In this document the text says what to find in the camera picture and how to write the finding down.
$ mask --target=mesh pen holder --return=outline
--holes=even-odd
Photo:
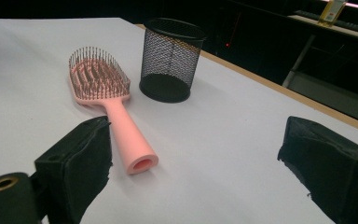
[[[147,21],[145,27],[141,91],[165,103],[185,101],[205,33],[196,25],[166,18]]]

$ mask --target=hairbrush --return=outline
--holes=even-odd
[[[158,156],[123,105],[130,99],[131,82],[111,54],[94,47],[76,50],[69,59],[69,79],[79,104],[106,109],[127,174],[157,165]]]

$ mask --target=table surface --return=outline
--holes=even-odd
[[[77,124],[104,115],[78,105],[68,83],[70,55],[93,46],[131,79],[125,106],[159,164],[126,175],[113,145],[110,179],[82,223],[333,223],[277,155],[289,116],[358,144],[357,120],[205,52],[188,100],[154,101],[138,88],[144,35],[119,18],[0,20],[0,175],[31,175]]]

